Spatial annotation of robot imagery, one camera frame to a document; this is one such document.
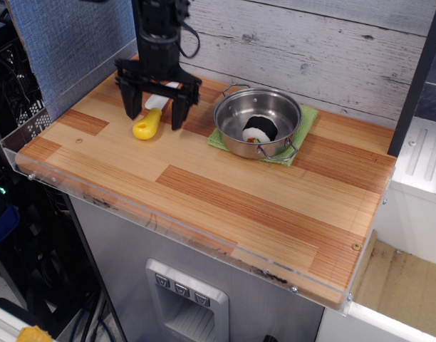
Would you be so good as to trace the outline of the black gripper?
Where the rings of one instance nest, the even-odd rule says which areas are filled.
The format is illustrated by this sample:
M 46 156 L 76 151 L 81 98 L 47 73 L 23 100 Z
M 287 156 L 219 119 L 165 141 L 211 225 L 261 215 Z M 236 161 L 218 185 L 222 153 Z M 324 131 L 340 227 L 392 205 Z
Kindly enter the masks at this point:
M 167 96 L 172 102 L 172 130 L 179 130 L 191 105 L 199 102 L 202 81 L 180 67 L 181 36 L 140 36 L 141 57 L 117 59 L 116 82 L 126 115 L 134 120 L 142 110 L 142 92 Z

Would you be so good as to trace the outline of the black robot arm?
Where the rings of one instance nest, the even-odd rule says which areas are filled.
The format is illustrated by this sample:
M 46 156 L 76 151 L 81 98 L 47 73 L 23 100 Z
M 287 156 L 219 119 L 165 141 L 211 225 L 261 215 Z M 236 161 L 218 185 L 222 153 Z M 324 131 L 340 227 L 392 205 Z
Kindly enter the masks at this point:
M 188 56 L 181 47 L 182 30 L 195 38 L 198 33 L 186 23 L 189 1 L 133 1 L 133 18 L 139 59 L 115 61 L 127 116 L 136 118 L 142 110 L 144 92 L 173 100 L 173 130 L 182 127 L 192 105 L 199 102 L 202 81 L 180 66 L 180 56 Z

